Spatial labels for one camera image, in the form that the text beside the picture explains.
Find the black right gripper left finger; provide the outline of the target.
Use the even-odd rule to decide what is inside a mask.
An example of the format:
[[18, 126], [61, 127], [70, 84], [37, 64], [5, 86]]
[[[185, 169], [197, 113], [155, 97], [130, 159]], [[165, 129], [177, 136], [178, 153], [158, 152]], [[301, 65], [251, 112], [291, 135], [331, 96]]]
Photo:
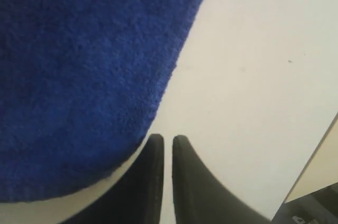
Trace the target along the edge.
[[157, 224], [164, 178], [164, 139], [152, 134], [138, 158], [103, 196], [66, 224]]

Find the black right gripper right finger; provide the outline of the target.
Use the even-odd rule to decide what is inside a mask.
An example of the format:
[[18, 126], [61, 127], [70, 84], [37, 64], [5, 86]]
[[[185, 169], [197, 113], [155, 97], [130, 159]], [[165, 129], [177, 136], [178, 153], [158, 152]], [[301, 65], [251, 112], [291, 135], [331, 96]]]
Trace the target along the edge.
[[173, 139], [172, 183], [176, 223], [271, 223], [216, 179], [184, 135]]

